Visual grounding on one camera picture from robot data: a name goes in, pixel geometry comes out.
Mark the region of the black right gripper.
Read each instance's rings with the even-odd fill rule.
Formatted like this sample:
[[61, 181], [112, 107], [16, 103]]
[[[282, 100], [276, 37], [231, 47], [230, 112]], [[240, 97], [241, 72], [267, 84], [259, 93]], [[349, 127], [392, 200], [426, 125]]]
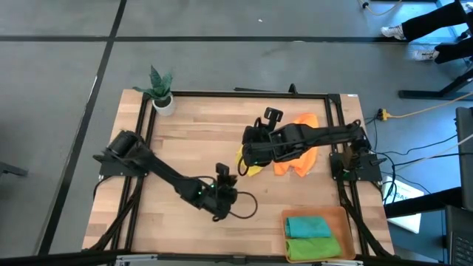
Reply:
[[276, 128], [283, 111], [267, 107], [264, 124], [258, 117], [254, 125], [247, 126], [242, 136], [242, 161], [246, 166], [267, 166], [300, 158], [306, 151], [301, 126], [289, 123]]

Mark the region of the yellow microfiber towel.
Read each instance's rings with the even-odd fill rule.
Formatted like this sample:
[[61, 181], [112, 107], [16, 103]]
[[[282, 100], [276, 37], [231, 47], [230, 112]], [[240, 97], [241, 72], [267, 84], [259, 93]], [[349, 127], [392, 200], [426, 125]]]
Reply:
[[261, 167], [261, 166], [247, 167], [246, 164], [244, 164], [244, 162], [242, 160], [242, 146], [240, 146], [238, 152], [236, 153], [235, 162], [236, 162], [236, 167], [237, 167], [238, 170], [241, 170], [242, 167], [245, 167], [245, 170], [243, 171], [243, 174], [247, 175], [249, 177], [252, 177], [252, 176], [258, 174], [259, 172], [261, 172], [263, 170], [263, 167]]

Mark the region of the orange microfiber towel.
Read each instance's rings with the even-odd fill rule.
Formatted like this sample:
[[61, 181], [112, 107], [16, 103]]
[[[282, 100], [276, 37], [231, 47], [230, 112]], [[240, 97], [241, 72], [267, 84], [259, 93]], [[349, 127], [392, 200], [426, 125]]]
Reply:
[[[298, 116], [293, 123], [296, 124], [305, 124], [307, 126], [317, 128], [319, 126], [319, 120], [317, 116], [313, 113], [303, 113]], [[318, 148], [312, 147], [310, 150], [306, 151], [299, 158], [282, 162], [274, 163], [273, 171], [277, 176], [283, 176], [287, 173], [289, 168], [292, 168], [297, 175], [300, 177], [305, 177], [311, 170], [312, 167], [316, 164], [318, 157]]]

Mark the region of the teal microfiber towel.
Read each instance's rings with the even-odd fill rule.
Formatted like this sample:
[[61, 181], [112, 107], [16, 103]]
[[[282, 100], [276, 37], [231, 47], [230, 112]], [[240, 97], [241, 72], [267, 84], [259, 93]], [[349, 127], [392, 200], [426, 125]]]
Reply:
[[289, 216], [285, 220], [285, 236], [310, 239], [332, 235], [326, 220], [321, 216]]

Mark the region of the green microfiber towel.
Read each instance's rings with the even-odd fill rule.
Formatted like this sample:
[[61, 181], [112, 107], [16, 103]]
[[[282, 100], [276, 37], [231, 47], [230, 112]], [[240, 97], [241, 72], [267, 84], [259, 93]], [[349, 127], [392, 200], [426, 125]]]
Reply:
[[340, 244], [334, 237], [287, 239], [287, 257], [291, 261], [326, 259], [342, 255]]

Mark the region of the orange plastic basket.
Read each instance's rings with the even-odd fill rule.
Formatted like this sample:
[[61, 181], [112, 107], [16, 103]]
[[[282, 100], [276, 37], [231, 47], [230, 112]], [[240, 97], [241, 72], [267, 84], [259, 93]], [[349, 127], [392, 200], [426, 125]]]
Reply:
[[[340, 244], [342, 255], [326, 259], [317, 259], [309, 261], [291, 261], [287, 257], [286, 249], [286, 240], [287, 239], [297, 239], [297, 238], [288, 238], [285, 236], [285, 220], [289, 216], [321, 216], [323, 217], [331, 230], [331, 237], [336, 238]], [[322, 208], [300, 208], [300, 209], [289, 209], [284, 210], [281, 213], [281, 226], [282, 226], [282, 236], [284, 237], [285, 244], [285, 258], [289, 263], [296, 262], [321, 262], [322, 260], [331, 260], [331, 259], [354, 259], [355, 258], [355, 248], [353, 244], [353, 237], [350, 230], [350, 224], [348, 222], [347, 215], [345, 210], [342, 207], [322, 207]]]

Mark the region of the potted plant in grey pot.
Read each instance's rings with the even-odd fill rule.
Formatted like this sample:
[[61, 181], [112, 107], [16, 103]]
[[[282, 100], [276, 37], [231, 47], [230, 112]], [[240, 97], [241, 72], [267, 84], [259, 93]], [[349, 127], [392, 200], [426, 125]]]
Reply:
[[149, 78], [151, 83], [150, 88], [142, 89], [138, 86], [133, 86], [133, 90], [148, 95], [152, 100], [152, 106], [159, 115], [172, 115], [176, 105], [171, 91], [173, 81], [172, 73], [167, 72], [165, 75], [161, 75], [154, 66], [151, 65]]

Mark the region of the white printed box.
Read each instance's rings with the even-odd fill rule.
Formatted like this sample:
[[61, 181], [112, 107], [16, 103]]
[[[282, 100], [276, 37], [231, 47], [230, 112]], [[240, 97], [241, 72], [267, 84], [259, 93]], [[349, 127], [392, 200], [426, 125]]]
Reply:
[[[384, 205], [388, 205], [393, 202], [409, 200], [424, 195], [424, 192], [422, 192], [421, 190], [413, 188], [412, 186], [407, 185], [406, 183], [400, 182], [398, 180], [393, 180], [390, 175], [386, 175], [383, 178], [381, 190]], [[419, 233], [421, 225], [421, 214], [389, 218], [388, 222], [412, 233]]]

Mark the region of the person's white shoe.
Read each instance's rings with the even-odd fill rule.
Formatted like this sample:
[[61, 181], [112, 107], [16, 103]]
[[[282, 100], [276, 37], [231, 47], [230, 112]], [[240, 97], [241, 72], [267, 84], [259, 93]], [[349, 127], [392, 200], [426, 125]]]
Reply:
[[434, 61], [439, 54], [437, 50], [415, 50], [412, 58], [415, 61]]
[[393, 27], [382, 27], [381, 34], [382, 36], [386, 38], [395, 38], [400, 41], [403, 41], [406, 39], [404, 35], [403, 27], [401, 24], [393, 26]]

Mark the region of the person's leg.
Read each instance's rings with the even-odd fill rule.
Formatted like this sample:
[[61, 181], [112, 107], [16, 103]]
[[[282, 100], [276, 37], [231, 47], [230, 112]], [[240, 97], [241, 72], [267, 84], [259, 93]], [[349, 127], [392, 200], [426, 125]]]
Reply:
[[473, 37], [463, 39], [457, 43], [442, 43], [435, 47], [438, 56], [434, 60], [437, 64], [446, 63], [461, 58], [473, 56]]
[[413, 41], [440, 28], [463, 24], [466, 20], [462, 12], [454, 2], [444, 5], [430, 13], [403, 22], [402, 35], [406, 40]]

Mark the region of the dark grey chair base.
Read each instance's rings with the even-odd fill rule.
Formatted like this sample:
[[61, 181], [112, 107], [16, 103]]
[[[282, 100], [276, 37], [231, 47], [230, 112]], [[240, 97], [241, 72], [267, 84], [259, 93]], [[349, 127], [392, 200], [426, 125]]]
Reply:
[[3, 174], [14, 174], [16, 176], [24, 177], [28, 174], [28, 170], [0, 161], [0, 176]]

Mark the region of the black keyboard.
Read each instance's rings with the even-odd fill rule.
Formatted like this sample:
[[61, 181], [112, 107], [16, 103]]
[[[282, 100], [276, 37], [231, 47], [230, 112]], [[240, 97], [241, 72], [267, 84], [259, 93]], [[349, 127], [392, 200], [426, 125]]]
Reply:
[[446, 207], [446, 242], [449, 264], [473, 266], [473, 212]]

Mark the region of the black metal table frame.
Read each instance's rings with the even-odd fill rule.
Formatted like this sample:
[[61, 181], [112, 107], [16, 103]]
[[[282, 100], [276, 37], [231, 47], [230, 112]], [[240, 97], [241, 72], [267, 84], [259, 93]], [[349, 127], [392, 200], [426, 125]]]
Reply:
[[[267, 107], [283, 111], [283, 123], [302, 113], [315, 114], [321, 126], [362, 119], [357, 95], [237, 92], [176, 92], [176, 109], [153, 122], [151, 148], [178, 172], [213, 177], [215, 165], [233, 168], [242, 132]], [[281, 213], [298, 208], [340, 207], [329, 155], [318, 151], [306, 177], [289, 171], [276, 176], [271, 167], [239, 178], [241, 191], [232, 215], [213, 222], [206, 211], [182, 201], [159, 177], [145, 178], [137, 211], [132, 250], [285, 257]]]

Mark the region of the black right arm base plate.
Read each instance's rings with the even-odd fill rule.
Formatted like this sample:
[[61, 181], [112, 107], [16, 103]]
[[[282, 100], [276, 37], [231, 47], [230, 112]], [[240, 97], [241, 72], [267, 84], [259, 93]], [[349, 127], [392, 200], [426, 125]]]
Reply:
[[381, 181], [380, 164], [375, 154], [331, 153], [330, 168], [334, 180], [341, 181]]

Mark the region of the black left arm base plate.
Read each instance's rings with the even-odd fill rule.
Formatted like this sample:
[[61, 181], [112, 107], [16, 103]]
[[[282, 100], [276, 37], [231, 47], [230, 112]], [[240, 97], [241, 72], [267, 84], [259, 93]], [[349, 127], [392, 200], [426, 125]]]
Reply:
[[120, 159], [110, 154], [94, 155], [93, 158], [101, 164], [99, 175], [136, 177], [146, 176], [149, 170], [128, 159]]

